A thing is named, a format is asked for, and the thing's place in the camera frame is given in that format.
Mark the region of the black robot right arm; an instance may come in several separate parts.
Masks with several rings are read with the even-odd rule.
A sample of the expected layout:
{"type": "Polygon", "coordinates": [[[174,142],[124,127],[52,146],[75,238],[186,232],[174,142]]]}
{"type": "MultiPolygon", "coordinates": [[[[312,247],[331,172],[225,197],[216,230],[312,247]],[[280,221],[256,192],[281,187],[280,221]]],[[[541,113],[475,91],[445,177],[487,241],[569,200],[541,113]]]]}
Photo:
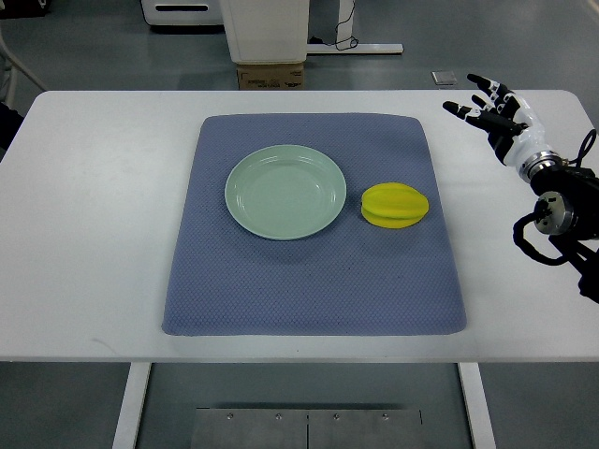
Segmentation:
{"type": "Polygon", "coordinates": [[[585,242],[598,238],[598,177],[582,161],[596,138],[592,129],[572,161],[542,151],[523,163],[523,178],[538,198],[533,211],[513,225],[513,241],[523,253],[546,266],[572,265],[580,274],[579,293],[593,302],[598,301],[598,252],[585,242]],[[548,237],[559,256],[544,255],[526,240],[529,224],[548,237]]]}

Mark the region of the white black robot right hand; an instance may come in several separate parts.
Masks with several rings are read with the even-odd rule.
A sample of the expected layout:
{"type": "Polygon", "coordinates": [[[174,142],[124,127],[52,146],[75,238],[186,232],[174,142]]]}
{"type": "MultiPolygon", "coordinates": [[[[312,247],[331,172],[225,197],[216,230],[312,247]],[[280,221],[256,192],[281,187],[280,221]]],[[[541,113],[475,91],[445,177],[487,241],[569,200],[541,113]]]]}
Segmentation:
{"type": "Polygon", "coordinates": [[[467,79],[485,96],[474,95],[475,104],[471,107],[445,101],[443,109],[486,132],[500,163],[518,169],[520,176],[528,179],[534,162],[559,160],[546,142],[545,126],[521,95],[499,81],[476,74],[468,75],[467,79]]]}

